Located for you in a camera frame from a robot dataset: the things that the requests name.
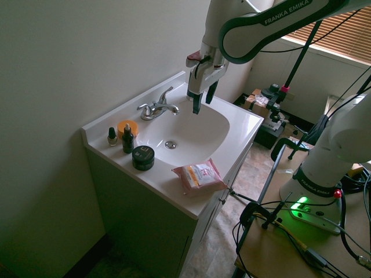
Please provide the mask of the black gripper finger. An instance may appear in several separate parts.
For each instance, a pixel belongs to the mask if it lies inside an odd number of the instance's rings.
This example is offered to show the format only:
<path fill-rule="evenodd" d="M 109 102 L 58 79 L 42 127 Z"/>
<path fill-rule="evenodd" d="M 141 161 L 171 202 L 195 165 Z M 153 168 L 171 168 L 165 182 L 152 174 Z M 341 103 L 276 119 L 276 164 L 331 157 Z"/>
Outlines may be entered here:
<path fill-rule="evenodd" d="M 199 114 L 199 111 L 201 109 L 201 101 L 202 101 L 202 94 L 194 94 L 192 112 L 196 115 Z"/>
<path fill-rule="evenodd" d="M 217 88 L 217 85 L 218 85 L 218 81 L 215 81 L 215 83 L 213 83 L 209 89 L 208 89 L 208 93 L 206 95 L 206 100 L 205 100 L 205 103 L 207 104 L 210 104 L 213 100 L 213 97 L 214 97 L 214 94 L 215 94 L 215 91 L 216 91 L 216 88 Z"/>

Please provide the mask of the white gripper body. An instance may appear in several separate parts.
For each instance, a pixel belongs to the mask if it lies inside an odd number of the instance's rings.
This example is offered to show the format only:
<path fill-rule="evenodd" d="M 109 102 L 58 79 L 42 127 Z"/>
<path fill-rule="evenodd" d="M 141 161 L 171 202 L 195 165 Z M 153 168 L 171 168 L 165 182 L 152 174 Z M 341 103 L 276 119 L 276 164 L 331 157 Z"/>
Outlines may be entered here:
<path fill-rule="evenodd" d="M 200 54 L 187 56 L 187 67 L 192 68 L 188 81 L 187 98 L 193 100 L 194 94 L 202 94 L 215 81 L 219 81 L 227 71 L 227 60 L 217 54 L 214 57 Z"/>

